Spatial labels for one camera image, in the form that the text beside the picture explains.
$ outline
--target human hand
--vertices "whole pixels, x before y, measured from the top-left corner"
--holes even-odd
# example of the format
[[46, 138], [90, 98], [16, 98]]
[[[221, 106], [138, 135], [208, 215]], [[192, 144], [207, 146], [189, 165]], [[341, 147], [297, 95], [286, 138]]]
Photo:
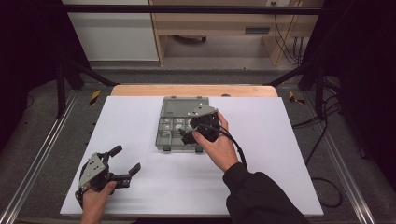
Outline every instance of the human hand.
[[[228, 131], [227, 120], [218, 112], [220, 125]], [[205, 139], [200, 133], [192, 133], [195, 141], [205, 150], [210, 159], [223, 171], [226, 172], [231, 166], [238, 162], [233, 142], [224, 134], [220, 134], [215, 142]]]
[[102, 221], [103, 213], [108, 195], [114, 190], [117, 183], [115, 181], [108, 182], [100, 192], [88, 189], [82, 195], [82, 218], [81, 224], [98, 224]]

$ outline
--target white table surface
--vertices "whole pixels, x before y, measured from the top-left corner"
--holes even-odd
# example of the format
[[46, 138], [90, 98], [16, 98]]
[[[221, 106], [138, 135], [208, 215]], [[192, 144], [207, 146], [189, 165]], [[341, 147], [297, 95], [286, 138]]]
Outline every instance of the white table surface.
[[[116, 189], [105, 213], [121, 217], [227, 217], [230, 191], [223, 172], [207, 154], [160, 151], [155, 146], [163, 97], [108, 96], [67, 193], [62, 215], [80, 216], [75, 199], [82, 165], [92, 153], [121, 145], [110, 158], [110, 172], [120, 175], [138, 162], [142, 168], [128, 189]], [[229, 121], [230, 132], [244, 150], [251, 173], [264, 172], [306, 216], [323, 211], [304, 165], [282, 99], [279, 97], [209, 97]]]

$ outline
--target white cabinet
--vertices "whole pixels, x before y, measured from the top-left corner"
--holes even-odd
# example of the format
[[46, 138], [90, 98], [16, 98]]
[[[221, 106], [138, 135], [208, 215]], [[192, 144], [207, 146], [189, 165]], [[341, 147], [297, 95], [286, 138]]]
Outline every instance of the white cabinet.
[[[64, 4], [147, 5], [147, 0], [63, 0]], [[150, 14], [69, 13], [89, 61], [158, 61]]]

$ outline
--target cable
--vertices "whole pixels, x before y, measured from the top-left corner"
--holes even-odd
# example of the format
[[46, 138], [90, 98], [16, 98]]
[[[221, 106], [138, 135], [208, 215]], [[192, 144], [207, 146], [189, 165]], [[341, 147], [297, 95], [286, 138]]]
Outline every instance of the cable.
[[288, 55], [285, 53], [285, 50], [283, 50], [282, 46], [280, 46], [280, 44], [279, 44], [279, 41], [277, 41], [276, 33], [279, 32], [280, 38], [281, 38], [281, 40], [282, 40], [282, 42], [283, 42], [283, 45], [285, 46], [286, 51], [288, 52], [289, 56], [291, 57], [291, 54], [290, 54], [289, 49], [288, 49], [288, 46], [286, 46], [286, 42], [285, 42], [285, 40], [283, 39], [283, 36], [282, 36], [282, 34], [280, 33], [279, 29], [277, 28], [276, 14], [274, 15], [274, 17], [275, 17], [275, 40], [276, 40], [276, 43], [277, 43], [277, 45], [280, 47], [280, 49], [282, 50], [282, 52], [283, 52], [283, 54], [285, 55], [285, 57], [286, 57], [286, 59], [288, 60], [288, 62], [289, 62], [289, 63], [292, 63], [292, 64], [297, 64], [297, 63], [296, 63], [296, 60], [295, 60], [294, 58], [293, 58], [294, 62], [291, 62], [291, 61], [290, 61], [290, 59], [288, 58]]
[[[340, 108], [334, 109], [333, 111], [329, 112], [328, 116], [330, 116], [331, 114], [333, 114], [339, 110], [340, 110]], [[293, 127], [293, 129], [307, 128], [307, 127], [310, 127], [310, 126], [313, 126], [316, 124], [320, 124], [321, 122], [322, 122], [322, 120], [317, 120], [316, 122], [311, 121], [311, 122], [307, 122], [307, 123], [303, 122], [302, 124], [299, 124], [298, 126]]]
[[233, 137], [230, 135], [230, 133], [228, 132], [227, 129], [221, 127], [221, 128], [225, 131], [225, 132], [224, 132], [224, 131], [222, 131], [222, 130], [219, 130], [219, 129], [216, 129], [216, 128], [213, 128], [213, 127], [211, 127], [211, 126], [204, 125], [204, 124], [197, 124], [197, 126], [204, 127], [204, 128], [213, 130], [213, 131], [218, 132], [218, 133], [222, 133], [222, 134], [224, 134], [224, 136], [228, 137], [231, 141], [233, 141], [233, 143], [236, 145], [237, 152], [239, 153], [239, 157], [241, 158], [242, 164], [244, 164], [245, 168], [248, 169], [248, 165], [247, 165], [247, 161], [246, 161], [246, 159], [245, 159], [244, 151], [243, 151], [242, 148], [238, 145], [238, 143], [235, 141], [235, 139], [233, 139]]
[[341, 193], [341, 190], [339, 188], [337, 188], [337, 186], [332, 181], [330, 181], [328, 179], [325, 179], [325, 178], [321, 178], [321, 177], [311, 177], [311, 180], [313, 180], [313, 181], [315, 181], [315, 180], [324, 181], [324, 182], [332, 185], [335, 188], [335, 190], [337, 190], [337, 193], [338, 193], [338, 196], [339, 196], [338, 203], [336, 203], [336, 204], [327, 204], [327, 203], [323, 203], [323, 202], [319, 201], [319, 203], [321, 205], [323, 205], [325, 207], [329, 207], [329, 208], [336, 208], [336, 207], [339, 207], [343, 203], [343, 201], [344, 201], [343, 194]]
[[296, 58], [296, 45], [297, 45], [297, 36], [294, 37], [294, 42], [293, 42], [293, 56]]
[[304, 43], [304, 37], [301, 36], [300, 37], [300, 49], [299, 49], [299, 52], [298, 52], [298, 59], [299, 59], [298, 64], [299, 65], [303, 62], [303, 43]]
[[[329, 107], [327, 107], [327, 103], [329, 103], [329, 101], [330, 101], [332, 98], [334, 98], [334, 97], [337, 97], [337, 94], [330, 96], [329, 98], [327, 98], [327, 99], [324, 101], [324, 117], [323, 117], [323, 120], [324, 120], [324, 122], [325, 122], [325, 126], [324, 126], [324, 128], [323, 128], [322, 134], [320, 135], [320, 138], [319, 138], [318, 141], [315, 143], [313, 149], [312, 149], [311, 152], [309, 153], [309, 156], [308, 156], [308, 158], [306, 159], [306, 162], [305, 162], [305, 166], [308, 166], [308, 163], [309, 163], [309, 161], [311, 160], [312, 155], [313, 155], [313, 154], [315, 153], [315, 151], [318, 149], [318, 144], [320, 143], [320, 140], [323, 138], [324, 134], [326, 133], [327, 124], [328, 124], [328, 123], [327, 123], [327, 118], [328, 118], [332, 113], [334, 113], [334, 112], [336, 112], [336, 111], [339, 110], [339, 108], [337, 108], [337, 109], [334, 109], [333, 111], [329, 112], [333, 107], [335, 107], [336, 105], [339, 105], [338, 102], [337, 102], [337, 103], [334, 103], [334, 104], [332, 104], [332, 105], [330, 105]], [[310, 122], [315, 121], [315, 120], [317, 120], [317, 119], [318, 119], [318, 116], [316, 116], [316, 117], [314, 117], [314, 118], [312, 118], [312, 119], [309, 119], [309, 120], [307, 120], [307, 121], [305, 121], [305, 122], [302, 122], [302, 123], [300, 123], [300, 124], [293, 125], [293, 127], [298, 127], [298, 125], [301, 125], [301, 124], [306, 125], [307, 123], [308, 123], [308, 125], [309, 125]], [[335, 204], [328, 204], [328, 203], [323, 203], [323, 202], [321, 202], [321, 201], [319, 200], [319, 203], [320, 203], [322, 206], [329, 207], [329, 208], [336, 208], [336, 207], [339, 207], [339, 206], [342, 204], [342, 202], [343, 202], [343, 200], [344, 200], [343, 194], [342, 194], [341, 190], [340, 190], [332, 181], [330, 181], [330, 180], [328, 180], [328, 179], [325, 179], [325, 178], [321, 178], [321, 177], [311, 177], [311, 180], [312, 180], [312, 181], [323, 181], [323, 182], [326, 182], [326, 183], [332, 185], [332, 186], [335, 188], [335, 190], [337, 191], [337, 194], [338, 194], [338, 197], [339, 197], [338, 202], [335, 203]]]
[[33, 102], [35, 101], [35, 97], [33, 95], [27, 95], [27, 96], [30, 96], [32, 98], [32, 102], [30, 102], [30, 104], [28, 106], [26, 106], [25, 109], [29, 108], [33, 104]]

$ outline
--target black jacket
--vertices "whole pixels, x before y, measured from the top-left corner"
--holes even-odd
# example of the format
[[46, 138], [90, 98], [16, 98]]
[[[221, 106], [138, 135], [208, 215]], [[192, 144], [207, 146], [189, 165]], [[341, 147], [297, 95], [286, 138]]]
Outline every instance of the black jacket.
[[250, 173], [238, 162], [223, 177], [230, 189], [227, 208], [233, 223], [309, 223], [285, 192], [267, 175]]

